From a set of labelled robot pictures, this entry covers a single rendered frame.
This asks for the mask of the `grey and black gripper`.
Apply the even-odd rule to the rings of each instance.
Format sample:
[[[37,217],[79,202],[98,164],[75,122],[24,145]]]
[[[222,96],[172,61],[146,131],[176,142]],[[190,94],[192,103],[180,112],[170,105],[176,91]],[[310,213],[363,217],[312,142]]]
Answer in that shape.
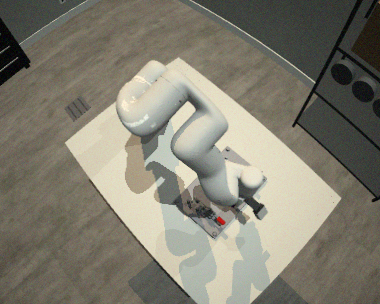
[[[232,207],[234,207],[234,206],[239,207],[245,200],[246,200],[245,198],[239,197],[238,202],[235,205],[233,205]]]

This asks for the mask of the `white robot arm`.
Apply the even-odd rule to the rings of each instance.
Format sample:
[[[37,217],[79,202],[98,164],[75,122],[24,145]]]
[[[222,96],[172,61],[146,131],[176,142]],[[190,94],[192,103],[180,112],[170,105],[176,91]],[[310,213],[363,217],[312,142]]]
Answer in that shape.
[[[228,130],[227,119],[182,72],[168,70],[158,61],[148,62],[120,90],[116,111],[129,132],[147,137],[159,131],[187,101],[196,111],[174,134],[170,144],[173,155],[197,173],[210,201],[232,206],[238,197],[245,198],[256,218],[262,220],[268,211],[252,197],[263,182],[262,171],[224,160],[215,144]]]

